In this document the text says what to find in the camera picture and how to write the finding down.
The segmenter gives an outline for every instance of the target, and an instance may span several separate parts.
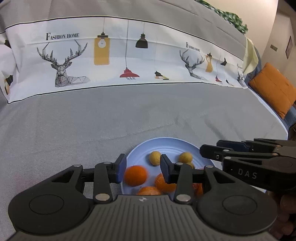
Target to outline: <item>gray bedsheet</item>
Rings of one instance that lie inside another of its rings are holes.
[[[71,166],[115,161],[154,137],[196,146],[219,139],[286,139],[279,121],[248,89],[203,83],[100,87],[34,96],[7,105],[0,96],[0,239],[17,193]],[[112,185],[120,193],[119,185]],[[87,186],[86,195],[91,195]]]

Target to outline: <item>blue cushion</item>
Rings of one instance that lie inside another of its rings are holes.
[[[292,106],[287,112],[284,121],[289,127],[293,126],[296,122],[296,109]]]

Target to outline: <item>white wall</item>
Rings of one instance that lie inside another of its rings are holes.
[[[288,65],[286,48],[288,46],[290,36],[292,37],[292,42],[294,45],[294,34],[290,18],[278,12],[276,14],[276,18],[270,34],[270,38],[267,42],[266,49],[261,58],[262,66],[264,66],[266,62],[269,62],[274,67],[276,67],[281,73],[284,73]],[[274,51],[273,49],[271,49],[271,44],[277,47],[278,50]]]
[[[296,87],[296,47],[294,46],[289,57],[288,65],[284,71],[284,76]]]
[[[206,0],[223,11],[233,12],[248,25],[246,37],[263,55],[268,42],[279,0]]]

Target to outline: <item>orange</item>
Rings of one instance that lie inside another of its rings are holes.
[[[128,167],[124,173],[124,181],[131,187],[142,185],[146,182],[148,172],[142,166]]]
[[[161,195],[161,191],[159,191],[156,187],[143,187],[139,190],[137,195]]]
[[[155,178],[154,184],[163,193],[173,192],[177,187],[177,184],[175,183],[167,184],[161,173]]]
[[[194,193],[197,197],[200,197],[203,195],[203,190],[202,190],[202,184],[201,183],[193,183],[193,189]]]
[[[192,183],[194,192],[198,189],[198,187],[201,185],[201,183]]]

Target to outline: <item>finger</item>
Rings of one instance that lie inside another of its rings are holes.
[[[282,211],[286,213],[296,213],[296,197],[291,195],[283,195],[280,202]]]
[[[290,235],[293,232],[294,225],[291,222],[286,222],[281,228],[281,233],[284,235]]]
[[[284,213],[284,212],[282,212],[281,210],[279,210],[279,213],[278,213],[278,216],[277,216],[276,219],[277,219],[278,221],[282,222],[282,223],[285,223],[285,222],[287,222],[287,221],[289,220],[289,217],[290,217],[289,214]]]
[[[293,229],[294,225],[290,221],[283,223],[276,220],[270,229],[270,233],[278,232],[284,235],[290,235],[293,232]]]
[[[281,197],[274,192],[267,191],[267,195],[270,196],[273,200],[275,200],[277,203],[280,203]]]
[[[281,239],[283,237],[283,235],[278,232],[273,232],[271,233],[271,235],[274,236],[276,239]]]

